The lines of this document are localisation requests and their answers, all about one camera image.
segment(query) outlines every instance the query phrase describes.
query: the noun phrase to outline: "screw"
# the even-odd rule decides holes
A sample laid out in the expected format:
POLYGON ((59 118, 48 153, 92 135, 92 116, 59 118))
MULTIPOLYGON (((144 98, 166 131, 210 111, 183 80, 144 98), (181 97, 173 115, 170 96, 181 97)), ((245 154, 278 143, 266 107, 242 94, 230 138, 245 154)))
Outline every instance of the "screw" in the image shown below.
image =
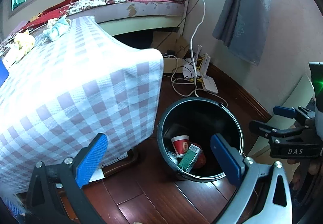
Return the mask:
POLYGON ((283 167, 283 163, 280 162, 280 161, 275 161, 274 165, 275 165, 275 167, 278 167, 278 168, 282 168, 283 167))
POLYGON ((41 162, 41 161, 38 161, 38 162, 36 163, 36 167, 37 167, 37 168, 40 168, 42 165, 43 165, 43 162, 41 162))
POLYGON ((73 158, 71 158, 71 157, 65 158, 65 160, 64 160, 64 163, 67 165, 70 165, 72 162, 73 162, 73 158))
POLYGON ((248 165, 252 165, 254 163, 254 160, 251 157, 246 157, 244 159, 244 162, 248 165))

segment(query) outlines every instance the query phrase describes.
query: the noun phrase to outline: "plaid pattern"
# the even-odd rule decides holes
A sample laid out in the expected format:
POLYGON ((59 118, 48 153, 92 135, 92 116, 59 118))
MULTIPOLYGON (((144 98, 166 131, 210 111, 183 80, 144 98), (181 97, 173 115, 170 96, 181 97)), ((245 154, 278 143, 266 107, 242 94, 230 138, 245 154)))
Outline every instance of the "plaid pattern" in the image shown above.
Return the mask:
POLYGON ((60 39, 34 49, 0 88, 0 182, 24 192, 35 163, 74 157, 97 133, 108 136, 101 164, 148 138, 163 58, 105 33, 93 16, 72 20, 60 39))

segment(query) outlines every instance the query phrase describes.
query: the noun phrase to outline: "curtain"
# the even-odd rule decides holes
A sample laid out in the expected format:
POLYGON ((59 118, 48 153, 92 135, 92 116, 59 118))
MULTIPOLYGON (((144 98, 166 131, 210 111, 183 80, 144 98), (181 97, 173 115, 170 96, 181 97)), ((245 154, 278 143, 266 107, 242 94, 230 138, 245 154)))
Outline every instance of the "curtain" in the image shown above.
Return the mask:
POLYGON ((213 36, 237 57, 258 66, 269 25, 271 0, 225 0, 213 36))

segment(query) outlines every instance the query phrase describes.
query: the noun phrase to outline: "black trash bin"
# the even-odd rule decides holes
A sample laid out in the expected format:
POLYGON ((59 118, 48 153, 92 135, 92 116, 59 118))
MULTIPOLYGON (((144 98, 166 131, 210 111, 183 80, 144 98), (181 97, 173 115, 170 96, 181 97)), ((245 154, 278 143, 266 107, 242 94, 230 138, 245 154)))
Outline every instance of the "black trash bin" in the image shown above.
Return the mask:
POLYGON ((234 115, 213 100, 190 97, 175 102, 164 112, 157 126, 157 142, 164 160, 178 175, 196 182, 212 182, 225 177, 210 148, 211 136, 216 133, 242 154, 243 134, 234 115), (167 151, 174 152, 170 139, 180 135, 188 135, 191 143, 202 147, 205 166, 187 173, 169 158, 167 151))

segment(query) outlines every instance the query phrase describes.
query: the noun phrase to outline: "red paper cup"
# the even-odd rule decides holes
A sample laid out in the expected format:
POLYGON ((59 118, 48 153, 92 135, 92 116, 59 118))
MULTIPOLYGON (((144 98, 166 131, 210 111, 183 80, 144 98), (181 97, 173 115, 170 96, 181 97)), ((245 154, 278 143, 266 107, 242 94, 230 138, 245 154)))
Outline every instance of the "red paper cup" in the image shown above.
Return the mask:
POLYGON ((176 157, 180 158, 185 155, 188 150, 188 136, 176 136, 171 139, 176 152, 176 157))

